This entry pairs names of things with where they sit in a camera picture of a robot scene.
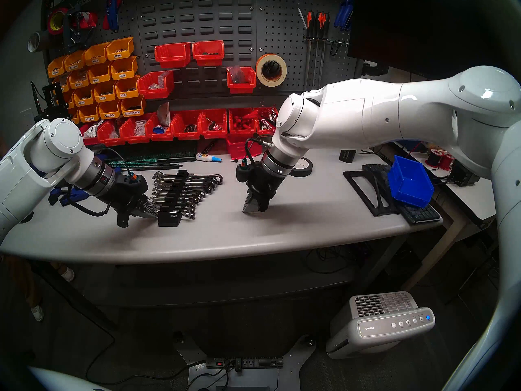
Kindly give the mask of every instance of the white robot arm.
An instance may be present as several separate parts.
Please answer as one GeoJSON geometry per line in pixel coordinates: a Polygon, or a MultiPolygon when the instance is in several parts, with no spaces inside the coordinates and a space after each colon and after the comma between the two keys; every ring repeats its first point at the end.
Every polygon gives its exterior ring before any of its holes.
{"type": "Polygon", "coordinates": [[[268,208],[296,162],[311,148],[362,149],[424,140],[491,179],[500,238],[496,310],[445,390],[466,386],[497,349],[521,304],[521,87],[505,71],[470,68],[438,81],[391,84],[353,79],[291,94],[277,118],[273,146],[248,167],[243,211],[268,208]]]}
{"type": "Polygon", "coordinates": [[[141,175],[115,173],[83,145],[82,134],[72,121],[43,119],[0,162],[0,244],[62,179],[112,206],[121,227],[128,225],[129,215],[157,215],[144,195],[147,184],[141,175]],[[30,164],[45,172],[45,177],[30,164]]]}

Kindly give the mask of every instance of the black stand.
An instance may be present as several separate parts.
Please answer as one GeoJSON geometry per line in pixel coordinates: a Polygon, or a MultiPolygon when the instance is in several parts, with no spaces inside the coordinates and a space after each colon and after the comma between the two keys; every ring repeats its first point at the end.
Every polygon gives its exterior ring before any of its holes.
{"type": "Polygon", "coordinates": [[[73,286],[54,269],[50,263],[29,260],[31,270],[44,279],[69,305],[80,314],[95,322],[107,331],[116,331],[117,325],[109,320],[103,312],[82,296],[73,286]]]}

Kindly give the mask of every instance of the wire spool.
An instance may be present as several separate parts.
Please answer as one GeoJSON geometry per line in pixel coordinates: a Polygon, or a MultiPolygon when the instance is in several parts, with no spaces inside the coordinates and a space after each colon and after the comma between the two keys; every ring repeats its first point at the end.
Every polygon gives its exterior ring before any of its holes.
{"type": "Polygon", "coordinates": [[[432,149],[430,150],[429,157],[425,161],[428,166],[433,168],[438,167],[440,165],[441,158],[443,157],[443,153],[440,150],[432,149]]]}
{"type": "Polygon", "coordinates": [[[257,60],[255,72],[262,85],[277,87],[286,79],[288,68],[282,57],[276,54],[265,54],[257,60]]]}
{"type": "Polygon", "coordinates": [[[454,162],[454,159],[455,158],[449,153],[443,153],[439,167],[445,171],[449,171],[451,169],[452,163],[454,162]]]}

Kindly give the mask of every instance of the tape roll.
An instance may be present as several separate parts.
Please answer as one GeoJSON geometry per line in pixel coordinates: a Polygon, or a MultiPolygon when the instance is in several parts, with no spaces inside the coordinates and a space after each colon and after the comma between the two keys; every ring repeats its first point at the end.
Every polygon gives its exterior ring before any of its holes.
{"type": "Polygon", "coordinates": [[[270,53],[257,60],[255,72],[262,85],[277,87],[286,79],[288,68],[282,57],[270,53]]]}
{"type": "Polygon", "coordinates": [[[311,174],[313,170],[313,163],[307,158],[301,158],[297,161],[295,166],[290,172],[291,176],[302,178],[311,174]]]}

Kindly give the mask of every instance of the screwdriver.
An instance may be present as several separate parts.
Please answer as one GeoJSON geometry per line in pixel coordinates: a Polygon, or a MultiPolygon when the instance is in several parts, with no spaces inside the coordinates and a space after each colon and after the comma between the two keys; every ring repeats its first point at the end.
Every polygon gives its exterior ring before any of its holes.
{"type": "Polygon", "coordinates": [[[315,73],[317,71],[317,54],[318,54],[318,41],[324,38],[324,23],[326,22],[326,16],[323,12],[317,15],[315,20],[315,39],[317,44],[315,46],[315,65],[313,66],[313,81],[311,83],[311,89],[315,88],[315,73]]]}
{"type": "Polygon", "coordinates": [[[321,81],[322,81],[322,68],[324,66],[324,54],[326,52],[326,41],[327,41],[327,31],[329,30],[329,14],[325,14],[325,21],[324,21],[324,30],[323,30],[323,39],[324,39],[324,48],[322,49],[322,60],[320,60],[320,72],[318,73],[318,88],[320,89],[322,87],[321,81]]]}
{"type": "Polygon", "coordinates": [[[307,56],[306,56],[306,75],[304,76],[304,91],[307,88],[307,76],[310,73],[310,57],[311,57],[311,40],[313,39],[313,27],[315,25],[315,14],[309,11],[306,16],[306,40],[307,40],[307,56]]]}

